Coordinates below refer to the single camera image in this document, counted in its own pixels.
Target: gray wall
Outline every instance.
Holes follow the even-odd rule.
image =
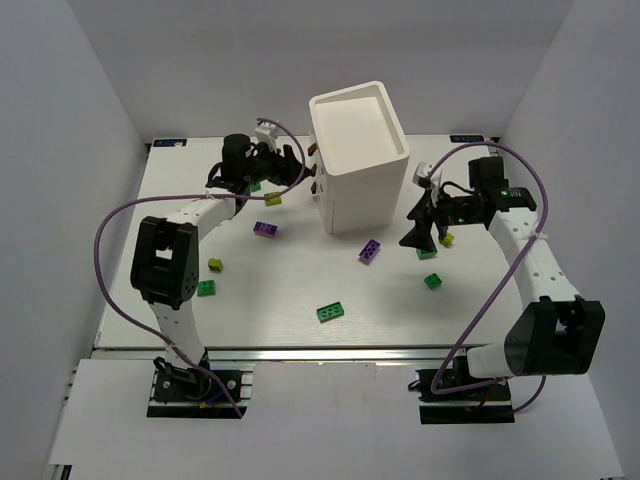
[[[69,0],[154,136],[295,133],[309,99],[383,81],[406,133],[502,133],[573,0]]]
[[[631,479],[640,479],[639,25],[638,2],[577,0],[504,137],[548,187],[558,261],[607,312],[590,377]]]
[[[93,234],[144,147],[64,0],[3,2],[0,45],[0,476],[37,479],[100,318]]]

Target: purple lego brick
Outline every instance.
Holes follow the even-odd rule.
[[[269,238],[273,238],[276,234],[276,230],[278,230],[278,227],[276,225],[271,225],[270,223],[256,222],[256,226],[253,227],[253,233]]]
[[[373,260],[373,257],[376,256],[378,250],[380,250],[380,243],[376,242],[375,240],[369,240],[369,243],[367,243],[367,245],[360,252],[360,261],[368,265],[369,262]]]

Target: white box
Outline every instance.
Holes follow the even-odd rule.
[[[318,95],[309,108],[324,229],[340,233],[388,225],[409,145],[384,85],[369,82]]]

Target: lego brick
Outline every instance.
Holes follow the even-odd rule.
[[[438,254],[438,250],[433,252],[427,252],[426,250],[416,249],[416,253],[418,254],[418,258],[420,260],[426,260],[427,258],[433,258]]]
[[[320,320],[320,323],[324,323],[343,316],[344,309],[340,302],[336,302],[331,305],[327,305],[326,307],[318,308],[316,313],[318,314],[318,320]]]
[[[222,265],[222,260],[220,260],[219,258],[210,258],[207,262],[207,266],[209,267],[209,270],[217,273],[221,273],[222,269],[224,268],[224,265]]]
[[[216,282],[213,280],[205,280],[198,284],[198,296],[207,297],[216,294]]]
[[[447,235],[444,238],[440,238],[439,241],[442,245],[449,248],[451,245],[453,245],[454,238],[456,237],[454,237],[450,233],[447,233]]]
[[[365,245],[365,247],[360,252],[360,255],[358,255],[360,257],[360,261],[368,265],[371,260],[373,260],[373,257],[378,254],[379,250],[380,243],[376,242],[375,240],[369,240],[369,243]]]
[[[253,233],[268,238],[273,238],[276,230],[278,230],[278,227],[270,223],[256,222],[255,227],[253,227]]]
[[[429,290],[434,290],[442,285],[442,280],[437,273],[432,273],[424,279],[424,283],[429,287]]]
[[[265,193],[264,194],[265,197],[273,197],[275,195],[278,195],[278,192],[271,192],[271,193]],[[280,205],[281,203],[282,203],[282,197],[269,198],[269,199],[264,201],[264,204],[267,207],[272,207],[274,205]]]

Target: white container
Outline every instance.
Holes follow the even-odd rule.
[[[369,82],[309,101],[318,150],[318,206],[327,233],[391,222],[409,145],[381,82]]]

